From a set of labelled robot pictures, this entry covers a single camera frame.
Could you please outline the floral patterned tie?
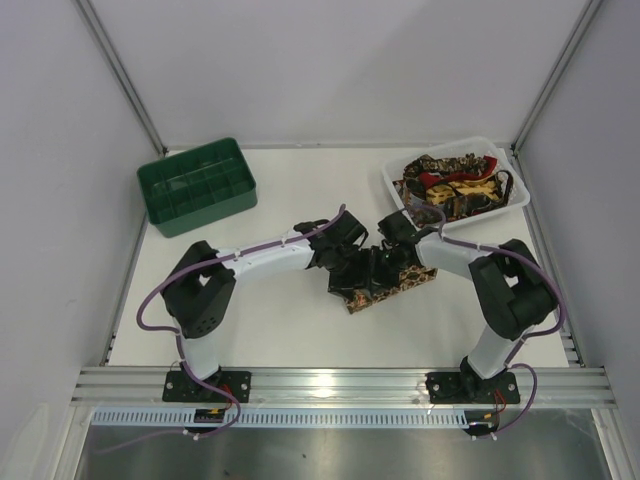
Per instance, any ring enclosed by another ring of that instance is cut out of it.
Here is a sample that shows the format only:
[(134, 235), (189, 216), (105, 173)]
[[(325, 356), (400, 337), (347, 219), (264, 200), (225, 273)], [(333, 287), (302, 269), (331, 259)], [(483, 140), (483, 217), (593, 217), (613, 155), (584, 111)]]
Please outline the floral patterned tie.
[(347, 311), (350, 314), (354, 314), (379, 304), (400, 293), (424, 285), (425, 283), (434, 280), (437, 277), (437, 274), (437, 268), (411, 266), (400, 273), (398, 286), (383, 289), (381, 292), (376, 294), (368, 294), (363, 289), (356, 289), (352, 298), (350, 300), (345, 300), (344, 304)]

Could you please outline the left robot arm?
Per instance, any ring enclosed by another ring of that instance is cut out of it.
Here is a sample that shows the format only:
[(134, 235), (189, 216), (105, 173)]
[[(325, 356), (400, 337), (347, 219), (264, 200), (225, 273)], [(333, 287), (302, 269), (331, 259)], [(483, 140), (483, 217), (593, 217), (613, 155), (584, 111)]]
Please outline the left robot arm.
[(368, 237), (349, 211), (334, 219), (300, 222), (263, 244), (234, 251), (207, 242), (191, 245), (173, 274), (189, 272), (161, 290), (169, 315), (179, 328), (179, 352), (192, 374), (207, 381), (219, 375), (214, 331), (221, 325), (236, 287), (289, 271), (321, 268), (331, 278), (348, 273)]

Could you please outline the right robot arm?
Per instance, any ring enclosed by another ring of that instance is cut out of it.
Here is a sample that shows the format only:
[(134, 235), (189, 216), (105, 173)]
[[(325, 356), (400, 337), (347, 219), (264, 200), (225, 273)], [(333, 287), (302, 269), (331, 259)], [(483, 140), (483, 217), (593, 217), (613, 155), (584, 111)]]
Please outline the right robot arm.
[(383, 264), (397, 270), (412, 262), (471, 281), (485, 328), (458, 373), (451, 378), (429, 374), (425, 384), (436, 403), (485, 403), (515, 382), (508, 368), (527, 340), (563, 326), (566, 307), (524, 242), (511, 239), (495, 246), (452, 238), (443, 232), (444, 215), (437, 216), (436, 224), (422, 229), (401, 211), (381, 220), (378, 229), (390, 245)]

